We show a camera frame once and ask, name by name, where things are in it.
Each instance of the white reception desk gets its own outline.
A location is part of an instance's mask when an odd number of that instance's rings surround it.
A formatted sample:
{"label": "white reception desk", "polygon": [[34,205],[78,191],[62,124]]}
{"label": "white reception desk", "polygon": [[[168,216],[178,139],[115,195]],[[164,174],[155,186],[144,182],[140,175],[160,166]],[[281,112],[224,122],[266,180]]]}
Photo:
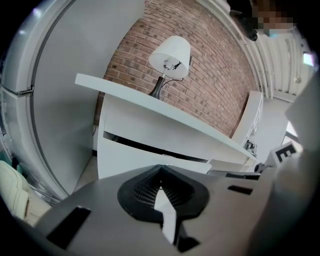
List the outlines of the white reception desk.
{"label": "white reception desk", "polygon": [[223,133],[161,100],[85,74],[77,74],[75,83],[105,93],[97,144],[100,179],[157,164],[204,174],[245,172],[257,161]]}

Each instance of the table lamp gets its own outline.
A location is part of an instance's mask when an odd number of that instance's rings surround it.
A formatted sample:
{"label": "table lamp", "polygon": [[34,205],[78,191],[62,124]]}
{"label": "table lamp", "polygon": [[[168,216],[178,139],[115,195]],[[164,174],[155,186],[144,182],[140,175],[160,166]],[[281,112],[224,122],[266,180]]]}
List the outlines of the table lamp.
{"label": "table lamp", "polygon": [[151,53],[150,65],[162,73],[152,92],[152,97],[160,99],[160,91],[165,82],[165,76],[173,79],[183,79],[189,73],[191,47],[188,41],[180,36],[170,36]]}

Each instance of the white desk top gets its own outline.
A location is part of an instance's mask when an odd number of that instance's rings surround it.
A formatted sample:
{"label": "white desk top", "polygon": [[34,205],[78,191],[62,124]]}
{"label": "white desk top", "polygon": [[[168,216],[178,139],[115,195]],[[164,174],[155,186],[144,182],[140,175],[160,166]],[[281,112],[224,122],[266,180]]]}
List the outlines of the white desk top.
{"label": "white desk top", "polygon": [[114,97],[120,98],[122,100],[131,102],[138,106],[144,107],[168,118],[176,120],[186,126],[196,129],[217,141],[239,151],[240,153],[246,155],[254,161],[258,161],[253,155],[246,151],[243,147],[237,144],[235,141],[221,133],[220,131],[214,129],[210,125],[202,122],[201,120],[195,118],[194,116],[173,107],[161,100],[144,94],[140,91],[128,88],[126,86],[111,82],[98,77],[77,74],[75,78],[75,83],[80,86],[91,88],[105,94],[112,95]]}

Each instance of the white lampshade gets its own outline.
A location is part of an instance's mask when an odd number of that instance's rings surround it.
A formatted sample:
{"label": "white lampshade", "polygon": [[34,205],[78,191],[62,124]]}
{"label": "white lampshade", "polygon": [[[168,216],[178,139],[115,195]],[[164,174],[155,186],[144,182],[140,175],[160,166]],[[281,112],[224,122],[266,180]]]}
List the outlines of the white lampshade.
{"label": "white lampshade", "polygon": [[165,61],[168,61],[169,66],[181,62],[176,69],[172,67],[165,73],[168,77],[181,79],[189,73],[190,50],[190,44],[186,39],[176,35],[170,36],[150,55],[149,63],[155,70],[163,73]]}

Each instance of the brick wall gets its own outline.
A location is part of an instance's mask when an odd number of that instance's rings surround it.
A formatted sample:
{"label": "brick wall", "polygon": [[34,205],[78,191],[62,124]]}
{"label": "brick wall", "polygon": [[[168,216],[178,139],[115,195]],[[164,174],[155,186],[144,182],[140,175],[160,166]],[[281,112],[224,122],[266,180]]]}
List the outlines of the brick wall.
{"label": "brick wall", "polygon": [[[161,74],[148,64],[149,55],[174,35],[190,43],[192,64],[183,82],[174,81],[163,87],[161,100],[231,136],[240,121],[248,92],[256,86],[241,48],[195,0],[147,1],[143,18],[122,40],[104,78],[150,93]],[[96,124],[102,102],[100,93]]]}

